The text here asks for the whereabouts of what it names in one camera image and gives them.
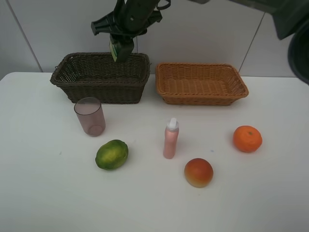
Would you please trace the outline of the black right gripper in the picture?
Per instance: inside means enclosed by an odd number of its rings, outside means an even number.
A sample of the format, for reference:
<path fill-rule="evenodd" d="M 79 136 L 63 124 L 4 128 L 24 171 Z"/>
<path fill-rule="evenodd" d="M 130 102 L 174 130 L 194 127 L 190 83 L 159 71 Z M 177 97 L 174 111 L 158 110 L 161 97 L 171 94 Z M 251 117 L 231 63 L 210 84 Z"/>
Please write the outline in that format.
<path fill-rule="evenodd" d="M 110 34 L 113 46 L 134 47 L 133 38 L 147 32 L 147 28 L 162 20 L 162 14 L 156 10 L 158 0 L 118 0 L 114 10 L 101 19 L 91 22 L 94 35 Z"/>

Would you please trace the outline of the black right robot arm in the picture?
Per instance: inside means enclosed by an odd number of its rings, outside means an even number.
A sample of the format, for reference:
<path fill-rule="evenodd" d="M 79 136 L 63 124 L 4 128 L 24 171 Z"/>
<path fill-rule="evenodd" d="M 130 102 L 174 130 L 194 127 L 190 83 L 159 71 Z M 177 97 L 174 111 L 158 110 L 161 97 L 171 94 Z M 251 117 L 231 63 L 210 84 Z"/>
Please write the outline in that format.
<path fill-rule="evenodd" d="M 238 0 L 237 4 L 254 8 L 272 16 L 277 37 L 292 39 L 288 63 L 294 75 L 309 82 L 309 2 L 307 0 Z M 134 48 L 133 39 L 144 35 L 154 23 L 162 20 L 161 11 L 171 1 L 160 5 L 157 0 L 118 0 L 112 12 L 91 23 L 94 35 L 108 33 L 115 62 L 125 62 Z"/>

